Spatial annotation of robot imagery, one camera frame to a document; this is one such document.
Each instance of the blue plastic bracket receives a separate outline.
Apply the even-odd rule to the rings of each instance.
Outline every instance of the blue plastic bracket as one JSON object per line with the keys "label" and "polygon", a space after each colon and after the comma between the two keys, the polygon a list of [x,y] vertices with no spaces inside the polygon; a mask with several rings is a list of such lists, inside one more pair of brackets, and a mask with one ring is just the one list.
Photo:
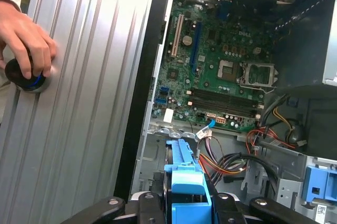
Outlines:
{"label": "blue plastic bracket", "polygon": [[308,166],[306,168],[302,198],[337,201],[337,171]]}
{"label": "blue plastic bracket", "polygon": [[202,195],[204,202],[172,202],[172,224],[212,223],[212,202],[205,175],[193,158],[193,151],[183,139],[169,140],[172,146],[173,164],[165,165],[165,171],[172,173],[172,193]]}

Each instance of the green circuit board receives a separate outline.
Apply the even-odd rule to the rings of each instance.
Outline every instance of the green circuit board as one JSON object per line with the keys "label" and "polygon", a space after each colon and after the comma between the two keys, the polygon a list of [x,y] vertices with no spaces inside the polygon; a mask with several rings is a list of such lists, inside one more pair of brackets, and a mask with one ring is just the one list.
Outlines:
{"label": "green circuit board", "polygon": [[[205,3],[174,0],[153,115],[162,115],[170,108],[177,120],[207,124],[219,118],[218,128],[248,132],[256,126],[256,118],[255,114],[245,114],[247,108],[244,111],[248,112],[242,113],[242,106],[258,110],[264,92],[239,85],[244,74],[242,66],[244,62],[269,64],[272,36],[264,26],[224,21],[219,15],[218,8]],[[267,83],[268,79],[269,68],[251,68],[251,83]]]}

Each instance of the ram slot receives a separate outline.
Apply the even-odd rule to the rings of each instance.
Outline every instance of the ram slot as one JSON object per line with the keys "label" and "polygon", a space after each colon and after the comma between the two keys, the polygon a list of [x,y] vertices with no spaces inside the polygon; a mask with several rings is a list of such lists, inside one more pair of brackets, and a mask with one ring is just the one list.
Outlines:
{"label": "ram slot", "polygon": [[180,34],[181,34],[183,22],[184,22],[184,17],[185,16],[181,15],[181,14],[178,17],[177,29],[175,30],[175,36],[174,36],[174,41],[173,41],[173,46],[172,46],[171,57],[175,57],[177,55],[177,52],[178,52]]}
{"label": "ram slot", "polygon": [[195,27],[195,32],[194,32],[193,47],[192,47],[191,58],[190,58],[190,65],[192,67],[192,73],[195,73],[196,71],[195,62],[196,62],[197,53],[198,53],[200,34],[201,34],[201,22],[197,22],[196,27]]}
{"label": "ram slot", "polygon": [[259,109],[259,102],[255,100],[214,93],[200,89],[192,89],[189,101],[197,108],[217,110],[223,113],[244,117],[255,117]]}

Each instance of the ribbed metal surface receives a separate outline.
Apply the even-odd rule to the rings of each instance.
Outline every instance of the ribbed metal surface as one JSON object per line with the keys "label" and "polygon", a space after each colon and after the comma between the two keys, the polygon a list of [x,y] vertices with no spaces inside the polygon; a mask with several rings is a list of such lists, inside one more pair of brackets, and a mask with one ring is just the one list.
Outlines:
{"label": "ribbed metal surface", "polygon": [[0,223],[60,223],[111,195],[151,0],[32,0],[58,43],[40,95],[11,87],[0,129]]}

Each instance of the hand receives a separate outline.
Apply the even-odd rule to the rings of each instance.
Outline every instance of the hand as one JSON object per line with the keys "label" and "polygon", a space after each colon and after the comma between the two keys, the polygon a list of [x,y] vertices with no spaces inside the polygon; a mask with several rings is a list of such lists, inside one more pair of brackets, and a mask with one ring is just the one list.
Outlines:
{"label": "hand", "polygon": [[56,44],[32,20],[20,13],[10,2],[0,0],[0,68],[4,69],[3,51],[6,45],[17,59],[23,76],[32,77],[31,63],[27,49],[33,59],[33,75],[51,74],[52,59],[56,55]]}

